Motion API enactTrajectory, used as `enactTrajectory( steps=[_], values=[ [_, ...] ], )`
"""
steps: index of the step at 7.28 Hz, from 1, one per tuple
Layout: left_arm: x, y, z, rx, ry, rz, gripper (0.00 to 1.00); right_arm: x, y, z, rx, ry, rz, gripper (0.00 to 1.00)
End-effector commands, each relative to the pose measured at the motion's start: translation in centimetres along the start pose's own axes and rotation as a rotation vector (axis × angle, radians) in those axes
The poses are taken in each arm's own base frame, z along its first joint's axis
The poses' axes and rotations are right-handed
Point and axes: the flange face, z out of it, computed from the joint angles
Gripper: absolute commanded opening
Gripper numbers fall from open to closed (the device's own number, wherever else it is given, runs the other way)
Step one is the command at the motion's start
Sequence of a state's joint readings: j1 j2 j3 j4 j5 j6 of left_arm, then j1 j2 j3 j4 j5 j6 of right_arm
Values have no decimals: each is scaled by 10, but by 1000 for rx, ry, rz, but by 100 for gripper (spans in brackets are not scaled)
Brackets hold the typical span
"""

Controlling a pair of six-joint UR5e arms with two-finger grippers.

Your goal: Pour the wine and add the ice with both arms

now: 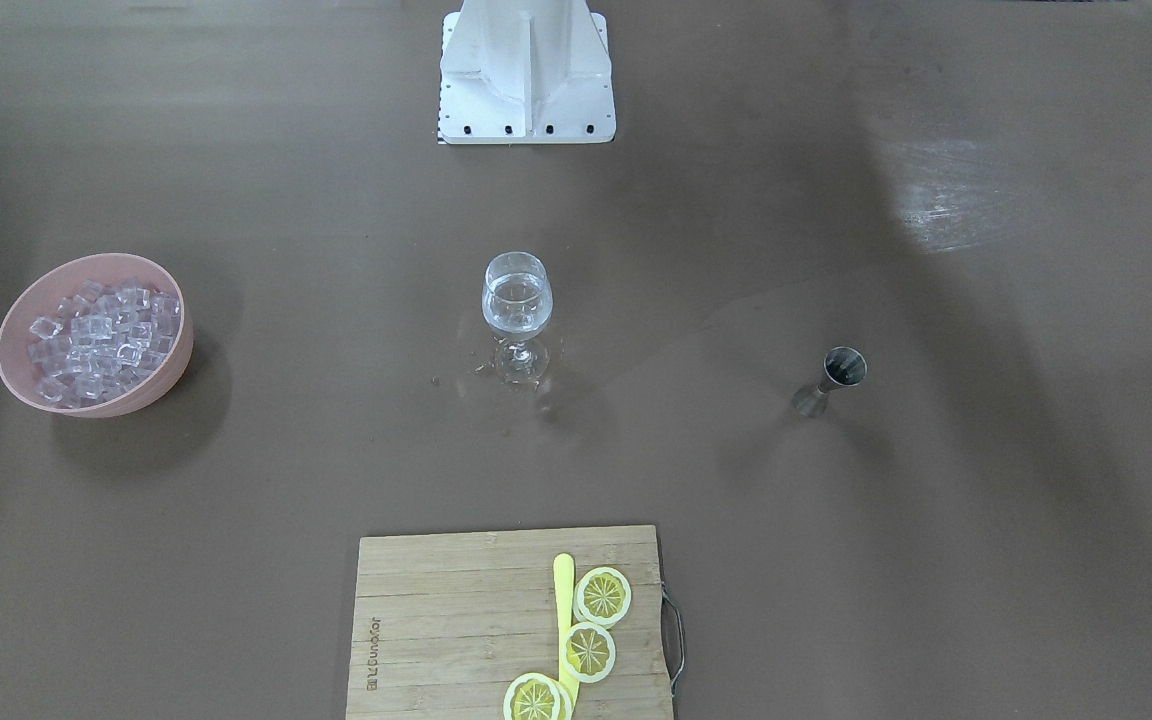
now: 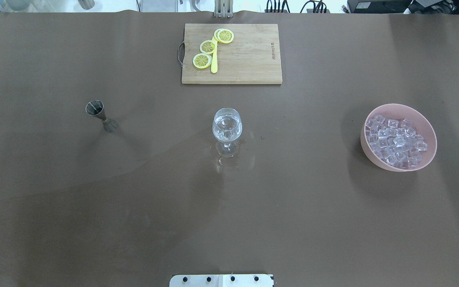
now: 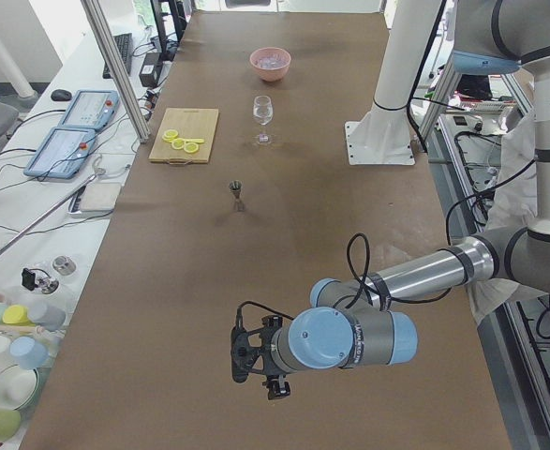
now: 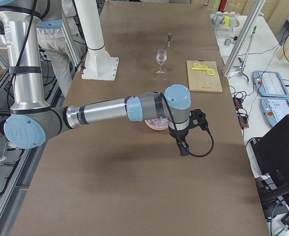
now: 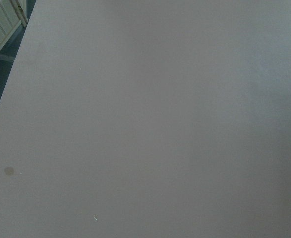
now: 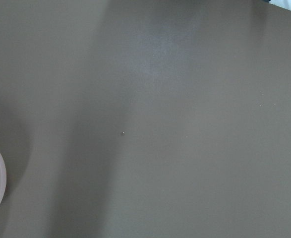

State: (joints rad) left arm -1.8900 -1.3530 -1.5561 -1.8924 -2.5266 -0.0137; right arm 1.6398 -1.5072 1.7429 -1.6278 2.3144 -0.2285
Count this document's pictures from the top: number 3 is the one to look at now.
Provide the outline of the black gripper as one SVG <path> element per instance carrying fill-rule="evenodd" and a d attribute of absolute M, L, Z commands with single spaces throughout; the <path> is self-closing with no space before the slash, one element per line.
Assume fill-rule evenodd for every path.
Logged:
<path fill-rule="evenodd" d="M 285 374 L 264 373 L 263 376 L 262 385 L 267 390 L 269 400 L 279 400 L 290 396 L 290 384 Z"/>

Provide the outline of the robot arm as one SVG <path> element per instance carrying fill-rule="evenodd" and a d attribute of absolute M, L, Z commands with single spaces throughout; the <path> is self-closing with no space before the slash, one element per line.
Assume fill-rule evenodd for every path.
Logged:
<path fill-rule="evenodd" d="M 256 361 L 271 399 L 290 393 L 287 376 L 307 369 L 355 368 L 408 362 L 417 351 L 414 323 L 393 303 L 439 300 L 452 287 L 507 278 L 550 293 L 550 1 L 460 1 L 452 63 L 461 74 L 525 69 L 534 80 L 537 212 L 524 228 L 474 234 L 421 258 L 364 271 L 351 281 L 326 278 L 310 294 L 310 308 L 290 323 L 263 319 L 261 345 L 243 352 L 231 334 L 237 382 Z"/>

